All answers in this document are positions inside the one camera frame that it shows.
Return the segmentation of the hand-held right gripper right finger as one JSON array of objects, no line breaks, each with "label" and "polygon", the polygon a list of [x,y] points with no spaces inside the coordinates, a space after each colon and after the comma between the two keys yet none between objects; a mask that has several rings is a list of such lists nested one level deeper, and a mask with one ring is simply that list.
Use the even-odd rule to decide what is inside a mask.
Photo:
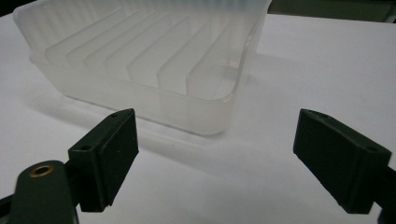
[{"label": "hand-held right gripper right finger", "polygon": [[367,214],[374,203],[392,211],[391,152],[363,134],[302,109],[293,153],[349,214]]}]

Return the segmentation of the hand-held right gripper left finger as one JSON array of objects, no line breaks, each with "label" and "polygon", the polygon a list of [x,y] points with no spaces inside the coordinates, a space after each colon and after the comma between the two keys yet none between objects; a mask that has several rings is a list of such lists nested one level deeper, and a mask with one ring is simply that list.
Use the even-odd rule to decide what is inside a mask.
[{"label": "hand-held right gripper left finger", "polygon": [[113,204],[138,154],[135,112],[110,114],[68,149],[73,201],[83,212]]}]

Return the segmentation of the translucent plastic divided box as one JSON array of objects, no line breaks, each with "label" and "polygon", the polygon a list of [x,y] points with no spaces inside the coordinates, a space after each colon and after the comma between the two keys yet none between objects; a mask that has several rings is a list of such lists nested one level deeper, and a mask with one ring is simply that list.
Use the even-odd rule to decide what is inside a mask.
[{"label": "translucent plastic divided box", "polygon": [[228,128],[272,0],[35,0],[13,20],[63,95],[190,133]]}]

